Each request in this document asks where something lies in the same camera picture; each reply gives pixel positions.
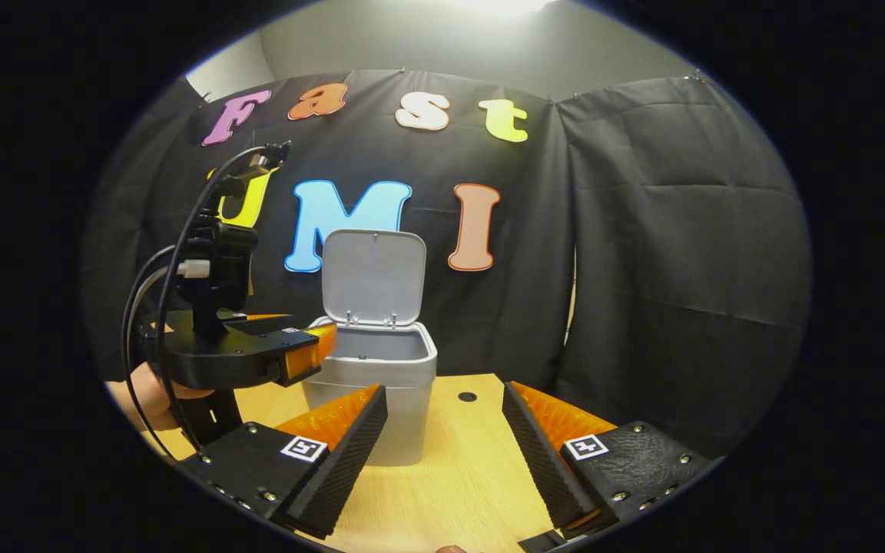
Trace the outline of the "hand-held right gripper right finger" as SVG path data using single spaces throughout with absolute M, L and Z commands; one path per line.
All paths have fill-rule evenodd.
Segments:
M 651 423 L 616 425 L 520 382 L 503 388 L 503 416 L 563 538 L 643 518 L 715 465 Z

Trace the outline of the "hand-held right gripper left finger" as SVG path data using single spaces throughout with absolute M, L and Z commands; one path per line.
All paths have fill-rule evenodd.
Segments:
M 387 417 L 386 386 L 365 386 L 274 427 L 242 423 L 180 466 L 257 517 L 325 539 Z

